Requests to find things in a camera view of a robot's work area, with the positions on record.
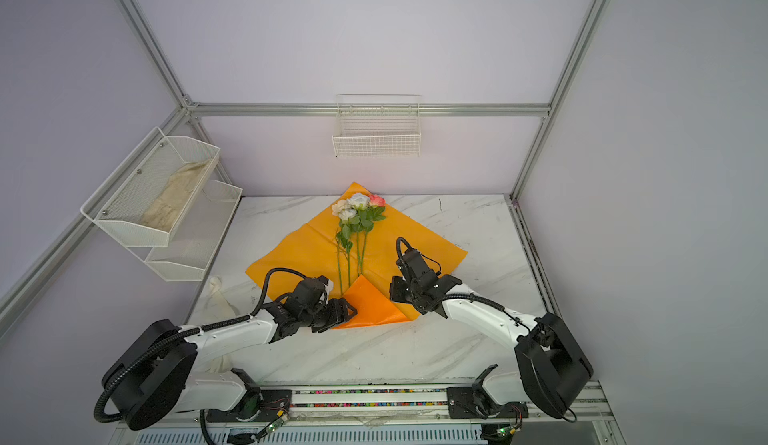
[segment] mesh basket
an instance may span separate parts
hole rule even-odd
[[[94,223],[123,247],[168,247],[218,160],[219,148],[210,143],[187,136],[163,136],[93,218]],[[209,162],[199,172],[197,184],[170,228],[141,225],[144,213],[163,192],[170,176],[186,163],[205,161]]]
[[[144,263],[165,281],[200,281],[214,259],[243,189],[208,180],[168,247],[153,248]]]
[[[337,157],[399,157],[421,153],[418,106],[340,106]]]

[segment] white marble surface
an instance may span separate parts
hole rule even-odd
[[[289,233],[324,210],[336,197],[244,198],[216,258],[210,277],[237,315],[250,311],[260,289],[246,268]],[[474,288],[522,313],[542,316],[544,306],[525,260],[502,195],[387,196],[389,205],[465,249],[452,273]],[[206,284],[190,324],[231,317],[211,298]],[[466,382],[488,365],[516,371],[514,353],[474,329],[437,314],[406,324],[312,334],[302,329],[275,344],[232,354],[257,383],[445,383]]]

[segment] orange paper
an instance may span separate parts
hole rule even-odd
[[[348,199],[360,192],[369,195],[370,192],[358,183],[352,183],[350,188],[341,196]],[[464,260],[467,252],[430,231],[425,226],[405,214],[393,209],[389,204],[383,214],[386,219],[376,222],[368,234],[368,245],[364,255],[363,275],[367,281],[383,295],[389,297],[389,284],[394,275],[400,275],[395,266],[397,254],[395,241],[404,237],[414,248],[427,257],[435,258],[442,265],[443,273],[451,273]],[[331,213],[331,208],[323,210],[318,216],[293,233],[289,234],[269,254],[256,261],[246,270],[246,274],[259,286],[263,285],[264,275],[274,267],[288,267],[302,272],[308,277],[324,275],[333,281],[333,291],[329,298],[341,296],[339,289],[339,266],[336,263],[336,232],[339,230],[339,217]],[[356,249],[350,252],[351,276],[354,282],[357,278]],[[349,287],[347,279],[346,259],[342,255],[342,280],[344,289]],[[283,293],[291,292],[298,283],[298,277],[286,273],[275,273],[270,278],[267,295],[273,300]],[[408,320],[415,320],[420,314],[407,304],[394,304]]]
[[[403,315],[395,304],[382,295],[363,275],[360,275],[350,289],[344,292],[344,298],[357,309],[357,315],[346,324],[335,328],[371,327],[408,321],[408,317]]]

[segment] black cable sleeve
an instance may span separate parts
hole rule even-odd
[[[165,338],[149,347],[145,353],[141,354],[139,358],[133,361],[133,363],[124,368],[123,371],[114,378],[114,380],[112,380],[107,384],[106,387],[104,387],[104,391],[101,393],[101,396],[99,396],[98,400],[96,400],[96,405],[94,406],[94,418],[96,421],[100,423],[119,421],[123,417],[122,413],[106,413],[104,411],[104,407],[107,406],[109,398],[112,396],[112,393],[114,393],[115,389],[118,388],[118,385],[120,385],[120,383],[122,383],[128,374],[131,373],[136,367],[139,367],[146,361],[157,357],[158,354],[160,354],[163,350],[170,347],[171,345],[184,340],[190,335],[197,334],[198,331],[199,329],[197,328],[190,328],[189,330],[182,331],[176,335],[171,335],[170,337]]]
[[[289,291],[288,293],[284,293],[284,294],[283,294],[283,295],[281,295],[280,297],[278,297],[278,298],[275,298],[273,301],[276,301],[276,302],[280,303],[280,302],[282,302],[282,301],[283,301],[283,299],[285,299],[285,298],[288,298],[288,296],[289,296],[289,295],[291,295],[291,293],[292,293],[292,292],[290,292],[290,291]]]
[[[266,290],[270,287],[270,277],[272,274],[274,274],[276,271],[284,271],[287,273],[292,273],[293,275],[298,275],[299,277],[302,277],[302,280],[306,278],[306,275],[302,274],[300,271],[293,270],[293,268],[284,268],[284,267],[277,267],[273,268],[272,270],[269,270],[266,275],[264,275],[264,286],[261,288],[261,295],[259,296],[259,301],[256,303],[256,308],[254,311],[252,311],[251,315],[256,315],[259,313],[259,310],[261,310],[261,307],[264,305],[264,300],[266,300]]]
[[[237,325],[250,320],[250,317],[257,314],[259,310],[261,310],[262,305],[264,305],[264,299],[266,298],[266,289],[269,286],[270,277],[276,271],[286,271],[288,273],[292,273],[293,275],[298,275],[299,277],[302,277],[302,279],[306,278],[306,275],[302,274],[300,271],[292,270],[290,268],[282,268],[282,267],[273,268],[272,270],[268,271],[266,273],[266,276],[264,277],[264,287],[261,290],[259,303],[256,304],[256,308],[254,309],[253,312],[251,312],[250,315],[243,315],[242,317],[230,318],[229,320],[218,321],[213,324],[201,325],[200,328],[197,328],[197,327],[189,328],[185,331],[179,332],[176,335],[171,335],[170,337],[167,337],[159,341],[158,343],[152,345],[147,349],[145,353],[141,354],[130,365],[124,368],[119,375],[117,375],[111,382],[107,384],[106,387],[104,387],[104,391],[101,392],[101,395],[99,396],[98,400],[96,400],[96,404],[94,405],[94,419],[100,423],[110,423],[110,422],[119,421],[120,419],[123,418],[122,413],[120,412],[106,413],[104,411],[104,408],[107,406],[107,402],[112,396],[112,393],[114,393],[114,391],[118,388],[118,386],[121,383],[123,383],[123,381],[129,375],[129,373],[131,373],[140,365],[143,365],[149,360],[155,359],[161,352],[177,344],[178,342],[184,340],[186,337],[196,335],[197,333],[200,332],[200,330],[212,331],[212,330],[216,330],[217,328],[229,327],[230,325]]]
[[[205,410],[200,411],[200,431],[203,434],[203,440],[205,440],[208,445],[216,445],[214,438],[208,433],[208,427],[206,427],[205,424]]]
[[[398,237],[395,241],[395,249],[397,249],[397,258],[402,260],[402,250],[400,249],[400,244],[406,244],[406,251],[411,250],[411,244],[408,243],[406,239],[403,239],[402,237]]]
[[[487,305],[491,308],[494,308],[498,311],[505,311],[506,308],[504,305],[498,304],[495,301],[491,300],[490,298],[481,297],[480,295],[474,295],[474,294],[464,294],[464,293],[453,293],[453,294],[445,294],[444,296],[440,298],[436,298],[435,300],[429,302],[429,304],[425,307],[427,311],[434,311],[435,308],[437,308],[437,305],[440,302],[446,301],[446,300],[454,300],[456,298],[461,298],[463,300],[469,300],[469,301],[476,301],[478,303],[481,303],[483,305]]]

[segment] pink rose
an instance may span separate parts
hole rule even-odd
[[[372,193],[370,204],[375,207],[383,207],[386,205],[386,202],[384,202],[383,197],[379,197],[377,194]]]

